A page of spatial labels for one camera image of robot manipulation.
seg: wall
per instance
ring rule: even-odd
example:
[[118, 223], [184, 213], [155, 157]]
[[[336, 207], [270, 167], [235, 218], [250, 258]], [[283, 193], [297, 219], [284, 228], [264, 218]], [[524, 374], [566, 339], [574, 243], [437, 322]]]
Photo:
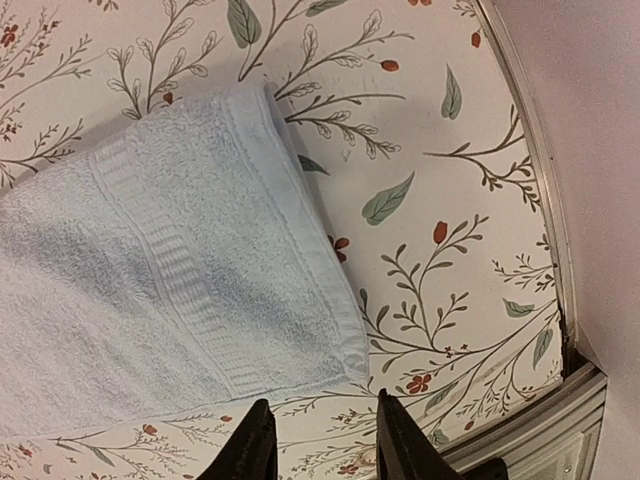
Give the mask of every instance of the wall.
[[637, 478], [640, 4], [496, 3], [554, 152], [580, 322], [611, 378], [593, 478]]

